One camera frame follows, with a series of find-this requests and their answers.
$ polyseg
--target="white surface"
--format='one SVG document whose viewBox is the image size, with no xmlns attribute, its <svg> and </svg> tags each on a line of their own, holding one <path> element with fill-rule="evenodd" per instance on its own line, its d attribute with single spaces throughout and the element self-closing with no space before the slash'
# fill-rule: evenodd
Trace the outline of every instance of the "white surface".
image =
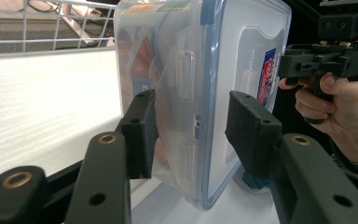
<svg viewBox="0 0 358 224">
<path fill-rule="evenodd" d="M 132 209 L 132 224 L 278 224 L 270 192 L 250 193 L 231 180 L 214 207 L 197 210 L 175 189 L 161 184 Z"/>
<path fill-rule="evenodd" d="M 114 50 L 0 56 L 0 174 L 36 165 L 52 175 L 120 118 Z M 131 181 L 132 206 L 159 183 Z"/>
</svg>

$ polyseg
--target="hand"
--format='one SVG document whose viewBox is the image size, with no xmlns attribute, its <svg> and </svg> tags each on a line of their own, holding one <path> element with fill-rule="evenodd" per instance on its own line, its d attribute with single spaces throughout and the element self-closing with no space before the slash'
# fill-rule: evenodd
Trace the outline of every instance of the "hand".
<svg viewBox="0 0 358 224">
<path fill-rule="evenodd" d="M 304 88 L 296 93 L 296 110 L 303 117 L 324 119 L 322 124 L 311 125 L 330 135 L 348 160 L 358 163 L 358 82 L 325 74 L 321 78 L 321 89 L 334 96 L 333 102 L 328 102 L 311 93 L 313 80 L 312 76 L 299 80 L 298 84 Z M 284 82 L 285 79 L 279 83 L 283 90 L 295 87 L 286 86 Z"/>
</svg>

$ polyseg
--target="label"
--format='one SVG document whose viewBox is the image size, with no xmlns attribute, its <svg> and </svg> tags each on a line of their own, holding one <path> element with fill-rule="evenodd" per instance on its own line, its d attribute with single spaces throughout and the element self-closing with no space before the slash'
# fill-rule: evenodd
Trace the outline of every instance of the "label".
<svg viewBox="0 0 358 224">
<path fill-rule="evenodd" d="M 274 78 L 276 49 L 266 52 L 263 67 L 261 68 L 260 82 L 258 84 L 257 101 L 261 105 L 266 105 L 271 94 L 272 82 Z"/>
</svg>

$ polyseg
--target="brass insert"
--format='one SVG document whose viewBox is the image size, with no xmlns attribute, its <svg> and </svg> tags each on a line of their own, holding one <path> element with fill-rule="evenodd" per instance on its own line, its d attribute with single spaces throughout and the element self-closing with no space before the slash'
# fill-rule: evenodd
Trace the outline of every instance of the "brass insert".
<svg viewBox="0 0 358 224">
<path fill-rule="evenodd" d="M 16 189 L 31 180 L 32 173 L 28 171 L 17 172 L 5 178 L 2 182 L 4 189 Z"/>
<path fill-rule="evenodd" d="M 301 146 L 309 146 L 310 140 L 307 137 L 301 135 L 295 135 L 292 137 L 292 141 L 301 145 Z"/>
<path fill-rule="evenodd" d="M 111 144 L 116 141 L 116 136 L 113 134 L 106 134 L 98 139 L 101 144 Z"/>
</svg>

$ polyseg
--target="screw hole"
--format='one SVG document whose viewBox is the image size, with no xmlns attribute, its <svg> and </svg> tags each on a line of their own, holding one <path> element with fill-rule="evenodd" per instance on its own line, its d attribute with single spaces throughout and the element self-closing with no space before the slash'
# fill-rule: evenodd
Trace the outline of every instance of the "screw hole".
<svg viewBox="0 0 358 224">
<path fill-rule="evenodd" d="M 132 119 L 132 120 L 131 120 L 131 123 L 139 123 L 139 122 L 140 122 L 139 119 Z"/>
<path fill-rule="evenodd" d="M 347 24 L 345 23 L 345 21 L 342 21 L 342 22 L 340 22 L 340 23 L 338 24 L 338 28 L 344 29 L 346 25 L 347 25 Z"/>
<path fill-rule="evenodd" d="M 349 199 L 347 199 L 346 197 L 344 197 L 344 196 L 334 195 L 333 199 L 334 199 L 334 201 L 336 201 L 336 203 L 339 203 L 339 204 L 341 204 L 343 206 L 346 206 L 346 207 L 352 207 L 353 206 L 352 202 Z"/>
<path fill-rule="evenodd" d="M 17 172 L 16 174 L 10 175 L 2 183 L 2 187 L 5 189 L 16 189 L 26 184 L 32 178 L 31 172 Z"/>
<path fill-rule="evenodd" d="M 101 144 L 110 144 L 116 141 L 116 137 L 112 134 L 107 134 L 98 139 Z"/>
<path fill-rule="evenodd" d="M 310 145 L 310 140 L 308 138 L 299 136 L 299 135 L 293 136 L 292 141 L 301 145 L 301 146 L 309 146 Z"/>
<path fill-rule="evenodd" d="M 100 205 L 101 203 L 103 203 L 105 201 L 105 199 L 106 199 L 106 197 L 104 194 L 97 193 L 94 196 L 92 196 L 91 198 L 89 198 L 89 204 Z"/>
</svg>

